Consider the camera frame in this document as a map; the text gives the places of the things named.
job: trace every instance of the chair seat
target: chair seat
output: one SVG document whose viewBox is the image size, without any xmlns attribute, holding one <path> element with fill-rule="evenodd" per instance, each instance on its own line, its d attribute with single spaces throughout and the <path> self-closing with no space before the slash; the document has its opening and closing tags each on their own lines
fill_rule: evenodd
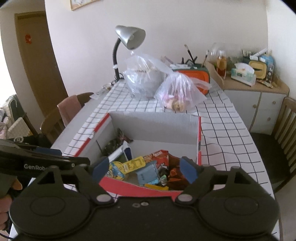
<svg viewBox="0 0 296 241">
<path fill-rule="evenodd" d="M 267 174 L 272 184 L 290 176 L 288 160 L 279 143 L 273 136 L 251 133 L 253 141 L 261 155 Z"/>
</svg>

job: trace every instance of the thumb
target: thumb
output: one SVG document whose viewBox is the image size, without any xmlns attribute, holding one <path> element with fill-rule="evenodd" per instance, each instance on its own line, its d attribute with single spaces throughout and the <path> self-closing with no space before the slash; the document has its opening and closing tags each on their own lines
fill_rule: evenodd
<svg viewBox="0 0 296 241">
<path fill-rule="evenodd" d="M 20 181 L 18 179 L 16 179 L 14 181 L 14 183 L 12 184 L 11 188 L 14 190 L 22 190 L 22 184 L 20 183 Z"/>
</svg>

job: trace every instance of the brown wooden door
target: brown wooden door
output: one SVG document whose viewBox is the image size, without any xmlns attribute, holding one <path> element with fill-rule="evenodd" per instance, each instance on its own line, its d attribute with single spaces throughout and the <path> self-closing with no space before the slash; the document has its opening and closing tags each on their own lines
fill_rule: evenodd
<svg viewBox="0 0 296 241">
<path fill-rule="evenodd" d="M 24 68 L 44 116 L 68 97 L 57 66 L 45 13 L 16 16 L 17 40 Z"/>
</svg>

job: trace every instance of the cabinet door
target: cabinet door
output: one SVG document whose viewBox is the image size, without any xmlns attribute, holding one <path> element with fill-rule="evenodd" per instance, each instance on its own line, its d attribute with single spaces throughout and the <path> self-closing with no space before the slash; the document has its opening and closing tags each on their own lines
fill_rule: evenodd
<svg viewBox="0 0 296 241">
<path fill-rule="evenodd" d="M 236 111 L 249 130 L 257 109 L 260 92 L 225 90 Z"/>
<path fill-rule="evenodd" d="M 284 94 L 262 93 L 251 132 L 270 135 L 281 109 Z"/>
</svg>

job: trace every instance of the silver lamp shade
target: silver lamp shade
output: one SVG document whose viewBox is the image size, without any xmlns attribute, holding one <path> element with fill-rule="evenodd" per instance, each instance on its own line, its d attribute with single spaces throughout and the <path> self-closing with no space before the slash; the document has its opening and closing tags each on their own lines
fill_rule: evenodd
<svg viewBox="0 0 296 241">
<path fill-rule="evenodd" d="M 129 50 L 138 48 L 143 43 L 146 36 L 145 30 L 141 28 L 126 27 L 122 25 L 117 25 L 115 27 L 115 32 L 124 46 Z"/>
</svg>

